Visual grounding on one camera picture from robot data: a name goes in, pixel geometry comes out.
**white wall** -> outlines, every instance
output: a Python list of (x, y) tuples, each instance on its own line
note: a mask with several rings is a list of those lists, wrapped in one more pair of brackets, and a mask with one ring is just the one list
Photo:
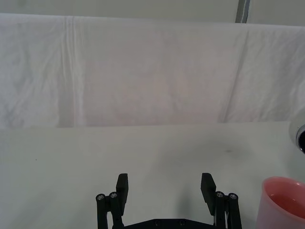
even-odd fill
[(238, 0), (0, 0), (2, 13), (234, 22)]
[(248, 23), (305, 26), (305, 0), (251, 0)]

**cup rim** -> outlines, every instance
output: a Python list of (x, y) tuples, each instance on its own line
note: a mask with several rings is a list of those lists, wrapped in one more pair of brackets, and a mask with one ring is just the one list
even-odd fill
[(277, 209), (277, 210), (280, 211), (281, 213), (287, 215), (288, 217), (291, 217), (291, 218), (293, 218), (294, 220), (297, 220), (297, 221), (299, 221), (299, 222), (305, 224), (305, 219), (304, 219), (304, 218), (299, 217), (299, 216), (296, 216), (296, 215), (294, 215), (294, 214), (292, 214), (292, 213), (286, 211), (285, 209), (281, 208), (281, 207), (278, 206), (278, 205), (270, 198), (270, 196), (267, 194), (267, 192), (266, 192), (266, 190), (265, 190), (265, 188), (264, 188), (265, 184), (268, 183), (268, 182), (270, 182), (270, 181), (272, 181), (272, 180), (277, 180), (277, 179), (281, 179), (282, 181), (283, 181), (283, 180), (288, 181), (290, 184), (298, 184), (298, 185), (304, 187), (304, 189), (305, 189), (305, 184), (302, 183), (302, 182), (299, 182), (299, 181), (297, 181), (297, 180), (294, 180), (294, 179), (292, 179), (292, 178), (287, 178), (287, 177), (269, 177), (269, 178), (265, 179), (265, 180), (263, 181), (263, 183), (262, 183), (263, 195), (264, 195), (265, 197), (267, 197), (267, 198), (266, 198), (267, 201), (268, 201), (275, 209)]

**screw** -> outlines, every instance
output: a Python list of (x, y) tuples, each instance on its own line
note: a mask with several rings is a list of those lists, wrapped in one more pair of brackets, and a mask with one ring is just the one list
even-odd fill
[(236, 196), (235, 194), (231, 194), (231, 195), (230, 195), (230, 198), (231, 198), (231, 199), (237, 199), (237, 196)]
[(154, 221), (155, 226), (160, 226), (160, 222), (158, 220)]
[(112, 193), (111, 195), (110, 195), (110, 197), (111, 198), (116, 198), (118, 195), (116, 194), (116, 193)]
[(184, 226), (185, 225), (185, 221), (182, 219), (179, 221), (180, 226)]
[(104, 199), (104, 195), (99, 195), (99, 196), (97, 197), (97, 200), (102, 200), (102, 199)]
[(217, 195), (217, 197), (220, 197), (220, 198), (221, 198), (221, 197), (224, 197), (223, 194), (222, 194), (221, 192), (217, 192), (216, 195)]

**round object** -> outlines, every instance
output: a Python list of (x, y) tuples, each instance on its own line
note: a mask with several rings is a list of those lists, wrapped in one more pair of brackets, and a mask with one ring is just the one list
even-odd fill
[(118, 195), (116, 193), (111, 193), (110, 197), (111, 198), (116, 198)]
[(271, 177), (262, 189), (256, 229), (305, 229), (305, 184)]
[(230, 198), (231, 198), (231, 199), (237, 199), (237, 196), (234, 195), (234, 194), (231, 194), (231, 195), (230, 195)]
[(305, 109), (301, 110), (290, 122), (289, 135), (292, 142), (305, 153)]
[(221, 198), (221, 197), (224, 197), (223, 194), (222, 194), (221, 192), (217, 192), (216, 195), (217, 195), (218, 197), (220, 197), (220, 198)]
[(97, 199), (97, 200), (102, 200), (102, 199), (104, 199), (104, 195), (99, 195), (99, 196), (97, 196), (96, 199)]

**white tablecloth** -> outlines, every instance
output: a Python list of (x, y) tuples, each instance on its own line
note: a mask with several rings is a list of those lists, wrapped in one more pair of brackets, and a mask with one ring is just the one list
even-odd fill
[(285, 121), (302, 27), (0, 14), (0, 128)]

